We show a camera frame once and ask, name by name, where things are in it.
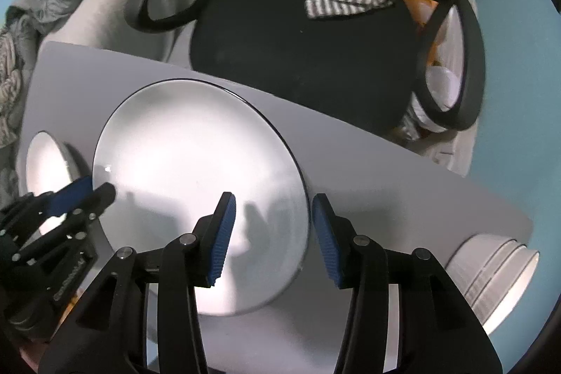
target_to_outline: metal screw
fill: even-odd
[[[133,253],[133,248],[131,247],[122,247],[121,249],[119,249],[117,251],[117,257],[119,257],[121,260],[127,258],[128,256],[130,256],[130,254]]]
[[[420,247],[415,250],[415,255],[421,260],[428,260],[430,258],[430,252],[424,247]]]
[[[188,246],[189,244],[193,244],[197,241],[197,237],[193,233],[186,233],[179,237],[179,242],[184,246]]]
[[[357,235],[353,238],[353,243],[357,246],[368,246],[370,244],[370,238],[364,235]]]

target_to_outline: black chair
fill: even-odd
[[[386,136],[399,125],[413,92],[428,116],[448,129],[467,129],[479,115],[485,57],[478,21],[467,0],[439,1],[420,34],[403,0],[322,20],[306,17],[304,0],[196,0],[157,20],[148,15],[148,0],[128,0],[125,19],[144,32],[196,19],[190,49],[194,70]],[[426,85],[426,62],[453,5],[464,34],[464,72],[457,102],[441,111]]]

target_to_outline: black chair seat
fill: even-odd
[[[416,25],[405,3],[310,20],[304,0],[210,0],[191,41],[194,70],[263,90],[377,135],[413,92]]]

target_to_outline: gray table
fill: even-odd
[[[25,152],[38,131],[68,143],[91,164],[114,109],[143,86],[170,78],[211,81],[248,100],[289,145],[310,196],[327,193],[335,211],[348,217],[358,233],[385,248],[411,252],[423,246],[446,264],[475,233],[529,239],[531,222],[506,201],[349,124],[175,65],[63,43],[47,44],[35,68],[18,156],[22,187]],[[112,251],[99,224],[92,227],[92,236],[103,264]],[[272,303],[235,317],[201,316],[209,365],[240,374],[332,373],[350,296],[327,279],[312,236],[302,270]],[[393,340],[397,326],[390,330]],[[388,368],[394,351],[388,350]]]

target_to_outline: white plate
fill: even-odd
[[[117,188],[100,216],[114,250],[162,248],[234,193],[224,270],[216,286],[196,289],[200,313],[257,308],[296,275],[309,230],[302,176],[274,128],[228,90],[183,79],[139,90],[109,118],[93,170],[94,188]]]
[[[64,145],[45,131],[33,137],[25,158],[25,185],[28,192],[35,195],[58,192],[79,177],[76,164]],[[39,227],[40,234],[44,235],[58,227],[65,217],[47,219]]]

